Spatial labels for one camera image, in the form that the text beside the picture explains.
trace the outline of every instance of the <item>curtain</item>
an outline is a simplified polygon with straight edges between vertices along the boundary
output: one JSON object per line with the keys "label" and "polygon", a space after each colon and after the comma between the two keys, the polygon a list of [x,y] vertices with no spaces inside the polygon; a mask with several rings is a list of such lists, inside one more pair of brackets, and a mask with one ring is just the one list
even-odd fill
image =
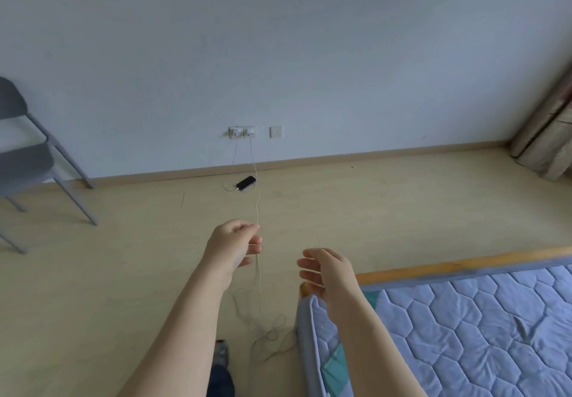
{"label": "curtain", "polygon": [[517,162],[548,180],[572,165],[572,70],[519,130],[510,145]]}

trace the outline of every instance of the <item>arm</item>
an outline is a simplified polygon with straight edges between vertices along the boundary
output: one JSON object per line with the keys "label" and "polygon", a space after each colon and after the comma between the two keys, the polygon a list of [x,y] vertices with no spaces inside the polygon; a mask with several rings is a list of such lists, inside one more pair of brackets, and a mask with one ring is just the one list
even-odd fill
{"label": "arm", "polygon": [[338,327],[356,397],[427,397],[361,292],[350,262],[331,249],[306,249],[298,260],[311,293],[322,297]]}
{"label": "arm", "polygon": [[203,397],[215,347],[218,308],[237,267],[258,254],[258,225],[233,220],[214,229],[203,259],[151,348],[117,397]]}

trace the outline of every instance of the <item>mattress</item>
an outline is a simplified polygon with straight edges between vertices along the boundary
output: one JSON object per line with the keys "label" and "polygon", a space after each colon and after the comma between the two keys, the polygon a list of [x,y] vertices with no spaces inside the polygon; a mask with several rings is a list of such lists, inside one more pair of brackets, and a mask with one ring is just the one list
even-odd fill
{"label": "mattress", "polygon": [[[429,397],[572,396],[572,257],[361,287]],[[351,397],[325,303],[296,328],[309,397]]]}

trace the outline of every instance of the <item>wooden floor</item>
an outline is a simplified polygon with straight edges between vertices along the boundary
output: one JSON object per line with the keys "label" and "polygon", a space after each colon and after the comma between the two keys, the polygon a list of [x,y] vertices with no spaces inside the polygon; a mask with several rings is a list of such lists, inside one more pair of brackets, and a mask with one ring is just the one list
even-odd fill
{"label": "wooden floor", "polygon": [[[223,188],[242,177],[81,190],[98,227],[58,191],[21,196],[25,214],[1,201],[2,226],[29,254],[0,245],[0,395],[113,396],[212,228],[256,219],[256,191]],[[572,244],[572,181],[543,181],[500,149],[265,171],[259,182],[262,322],[285,314],[282,335],[294,323],[303,248],[328,246],[367,272]],[[232,293],[251,290],[253,276],[237,271],[218,323],[237,395],[305,395],[295,350],[255,366],[247,390],[255,331]],[[257,311],[255,289],[251,303]]]}

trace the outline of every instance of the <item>chair backrest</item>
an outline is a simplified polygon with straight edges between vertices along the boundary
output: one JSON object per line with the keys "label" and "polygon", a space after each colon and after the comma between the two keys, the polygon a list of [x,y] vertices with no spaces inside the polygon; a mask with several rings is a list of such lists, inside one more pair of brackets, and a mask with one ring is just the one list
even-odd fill
{"label": "chair backrest", "polygon": [[27,113],[28,105],[16,85],[0,76],[0,120],[21,117]]}

